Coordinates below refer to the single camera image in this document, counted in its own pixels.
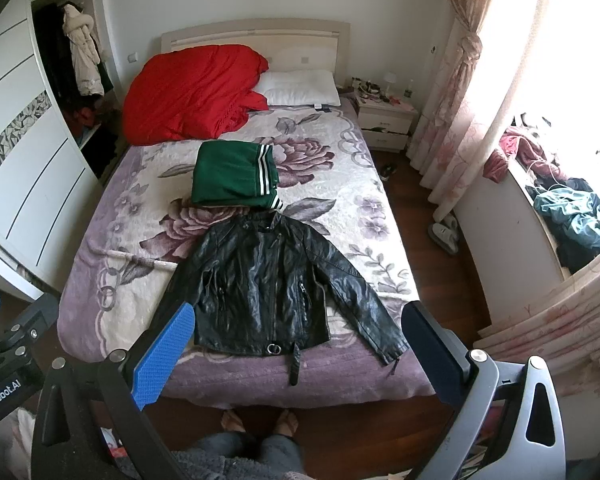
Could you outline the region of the black leather jacket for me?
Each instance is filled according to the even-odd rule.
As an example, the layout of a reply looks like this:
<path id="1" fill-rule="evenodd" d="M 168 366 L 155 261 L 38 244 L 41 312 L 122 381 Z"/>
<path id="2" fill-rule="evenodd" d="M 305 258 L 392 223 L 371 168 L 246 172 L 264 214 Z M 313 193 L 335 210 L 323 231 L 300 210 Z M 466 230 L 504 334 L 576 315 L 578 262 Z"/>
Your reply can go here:
<path id="1" fill-rule="evenodd" d="M 189 304 L 198 346 L 238 356 L 288 356 L 297 385 L 301 355 L 329 341 L 332 301 L 386 365 L 407 352 L 402 330 L 352 263 L 316 229 L 278 212 L 215 223 L 178 264 L 151 322 Z"/>

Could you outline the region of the pile of clothes on sill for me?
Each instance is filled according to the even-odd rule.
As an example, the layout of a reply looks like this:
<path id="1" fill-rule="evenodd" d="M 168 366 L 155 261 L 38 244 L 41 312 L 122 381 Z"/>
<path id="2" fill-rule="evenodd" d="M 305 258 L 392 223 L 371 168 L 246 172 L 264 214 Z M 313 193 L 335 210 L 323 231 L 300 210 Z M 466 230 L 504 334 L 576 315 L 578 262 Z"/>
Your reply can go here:
<path id="1" fill-rule="evenodd" d="M 524 189 L 556 242 L 560 265 L 576 273 L 600 254 L 600 194 L 571 169 L 562 168 L 544 117 L 514 117 L 483 166 L 482 176 L 501 183 L 510 166 L 526 172 Z"/>

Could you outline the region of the floral purple bed blanket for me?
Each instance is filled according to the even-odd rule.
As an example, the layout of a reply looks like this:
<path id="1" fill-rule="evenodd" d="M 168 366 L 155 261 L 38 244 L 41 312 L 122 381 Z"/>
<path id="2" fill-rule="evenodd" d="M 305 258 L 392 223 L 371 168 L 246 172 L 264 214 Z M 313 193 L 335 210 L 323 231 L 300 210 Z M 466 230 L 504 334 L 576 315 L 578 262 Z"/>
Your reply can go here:
<path id="1" fill-rule="evenodd" d="M 236 139 L 268 144 L 283 214 L 327 238 L 398 318 L 418 292 L 384 186 L 350 99 L 322 112 L 273 107 L 250 116 Z M 129 348 L 150 321 L 176 265 L 201 234 L 228 217 L 194 207 L 199 143 L 134 146 L 110 180 L 61 295 L 58 338 L 78 359 Z M 240 358 L 188 346 L 164 394 L 207 408 L 324 408 L 405 400 L 432 389 L 413 352 L 381 363 L 334 307 L 326 344 L 302 354 L 300 380 L 283 358 Z"/>

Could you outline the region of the white slippers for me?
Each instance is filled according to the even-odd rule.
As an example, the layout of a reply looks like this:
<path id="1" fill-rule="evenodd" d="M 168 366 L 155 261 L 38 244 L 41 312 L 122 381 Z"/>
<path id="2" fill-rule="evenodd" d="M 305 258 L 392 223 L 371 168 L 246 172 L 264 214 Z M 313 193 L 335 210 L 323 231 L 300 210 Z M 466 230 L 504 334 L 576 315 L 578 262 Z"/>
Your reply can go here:
<path id="1" fill-rule="evenodd" d="M 460 230 L 457 218 L 452 214 L 445 216 L 440 222 L 431 223 L 427 228 L 429 237 L 451 256 L 458 253 Z"/>

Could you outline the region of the person legs in jeans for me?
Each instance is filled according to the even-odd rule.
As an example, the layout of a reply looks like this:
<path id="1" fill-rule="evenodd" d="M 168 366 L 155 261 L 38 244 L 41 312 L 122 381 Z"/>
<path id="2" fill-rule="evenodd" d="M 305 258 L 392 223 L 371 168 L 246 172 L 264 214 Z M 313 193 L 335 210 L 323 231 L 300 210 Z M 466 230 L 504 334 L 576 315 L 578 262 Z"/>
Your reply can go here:
<path id="1" fill-rule="evenodd" d="M 234 411 L 225 411 L 222 430 L 198 440 L 173 457 L 191 479 L 305 479 L 302 449 L 294 436 L 295 414 L 280 413 L 272 434 L 250 434 Z"/>

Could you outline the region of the white wardrobe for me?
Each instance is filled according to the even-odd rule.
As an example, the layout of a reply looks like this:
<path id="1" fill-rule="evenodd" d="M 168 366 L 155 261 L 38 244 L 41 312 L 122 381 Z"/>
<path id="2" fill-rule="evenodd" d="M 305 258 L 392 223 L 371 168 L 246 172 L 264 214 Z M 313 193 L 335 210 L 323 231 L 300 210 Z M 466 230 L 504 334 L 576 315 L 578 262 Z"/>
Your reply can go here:
<path id="1" fill-rule="evenodd" d="M 62 31 L 65 4 L 94 18 L 104 96 L 81 96 Z M 0 0 L 0 287 L 64 288 L 121 155 L 98 0 Z"/>

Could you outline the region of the pink floral curtain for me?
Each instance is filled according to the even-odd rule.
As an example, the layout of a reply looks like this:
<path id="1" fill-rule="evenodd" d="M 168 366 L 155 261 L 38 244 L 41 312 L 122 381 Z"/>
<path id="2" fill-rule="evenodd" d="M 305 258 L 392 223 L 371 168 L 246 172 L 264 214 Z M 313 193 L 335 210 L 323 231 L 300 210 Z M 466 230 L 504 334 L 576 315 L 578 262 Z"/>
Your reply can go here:
<path id="1" fill-rule="evenodd" d="M 406 156 L 434 221 L 482 173 L 512 117 L 548 0 L 449 0 L 453 26 Z"/>

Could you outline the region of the folded green striped garment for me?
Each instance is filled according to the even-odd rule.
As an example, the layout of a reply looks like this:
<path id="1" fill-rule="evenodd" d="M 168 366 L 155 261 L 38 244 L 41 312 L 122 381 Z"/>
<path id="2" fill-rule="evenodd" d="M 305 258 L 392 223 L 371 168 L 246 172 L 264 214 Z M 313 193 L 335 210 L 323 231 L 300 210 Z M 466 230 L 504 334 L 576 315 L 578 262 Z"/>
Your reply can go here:
<path id="1" fill-rule="evenodd" d="M 278 209 L 279 175 L 270 144 L 207 141 L 193 173 L 194 205 Z"/>

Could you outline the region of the white nightstand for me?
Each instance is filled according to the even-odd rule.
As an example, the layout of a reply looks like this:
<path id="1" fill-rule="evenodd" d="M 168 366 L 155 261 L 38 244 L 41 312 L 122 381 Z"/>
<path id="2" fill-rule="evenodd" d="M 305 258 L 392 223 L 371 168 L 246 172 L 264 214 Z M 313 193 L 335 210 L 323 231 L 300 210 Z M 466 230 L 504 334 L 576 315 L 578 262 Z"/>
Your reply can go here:
<path id="1" fill-rule="evenodd" d="M 371 150 L 400 152 L 406 149 L 408 135 L 418 111 L 408 101 L 371 96 L 356 89 L 358 125 L 367 146 Z"/>

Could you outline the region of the hanging beige coat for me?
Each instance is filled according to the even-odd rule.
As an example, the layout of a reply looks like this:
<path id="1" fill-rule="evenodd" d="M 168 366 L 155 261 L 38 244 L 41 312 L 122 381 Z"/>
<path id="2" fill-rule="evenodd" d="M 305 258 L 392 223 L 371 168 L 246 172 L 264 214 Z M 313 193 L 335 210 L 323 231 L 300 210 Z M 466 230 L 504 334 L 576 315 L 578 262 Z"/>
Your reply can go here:
<path id="1" fill-rule="evenodd" d="M 105 90 L 98 66 L 102 60 L 92 36 L 94 18 L 65 4 L 62 31 L 69 41 L 76 86 L 81 96 L 104 96 Z"/>

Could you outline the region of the red quilt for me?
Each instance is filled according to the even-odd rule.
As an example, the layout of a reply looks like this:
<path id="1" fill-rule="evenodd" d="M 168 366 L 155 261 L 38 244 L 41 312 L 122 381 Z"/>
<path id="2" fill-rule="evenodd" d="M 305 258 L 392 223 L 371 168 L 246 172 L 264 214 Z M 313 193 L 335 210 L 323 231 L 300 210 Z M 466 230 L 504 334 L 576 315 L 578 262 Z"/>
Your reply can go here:
<path id="1" fill-rule="evenodd" d="M 224 44 L 153 56 L 134 78 L 122 108 L 129 144 L 214 140 L 268 109 L 254 87 L 268 60 L 250 47 Z"/>

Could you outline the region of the white pillow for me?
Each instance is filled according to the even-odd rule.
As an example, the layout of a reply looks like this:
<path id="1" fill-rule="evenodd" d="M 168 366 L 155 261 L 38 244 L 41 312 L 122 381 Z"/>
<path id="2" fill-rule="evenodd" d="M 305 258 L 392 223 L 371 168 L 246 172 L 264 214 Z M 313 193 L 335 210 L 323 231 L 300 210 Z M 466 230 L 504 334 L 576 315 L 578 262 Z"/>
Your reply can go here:
<path id="1" fill-rule="evenodd" d="M 253 88 L 269 106 L 339 106 L 334 74 L 329 70 L 293 70 L 263 73 Z"/>

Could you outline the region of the beige bed headboard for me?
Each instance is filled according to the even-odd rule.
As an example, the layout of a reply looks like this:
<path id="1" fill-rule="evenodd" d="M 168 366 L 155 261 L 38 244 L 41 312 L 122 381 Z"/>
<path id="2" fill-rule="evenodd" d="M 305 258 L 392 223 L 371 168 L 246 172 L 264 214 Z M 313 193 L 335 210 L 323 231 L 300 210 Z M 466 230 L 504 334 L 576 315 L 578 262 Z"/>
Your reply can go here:
<path id="1" fill-rule="evenodd" d="M 268 60 L 274 72 L 329 70 L 336 84 L 348 82 L 350 25 L 312 18 L 253 18 L 166 32 L 163 53 L 207 44 L 241 44 Z"/>

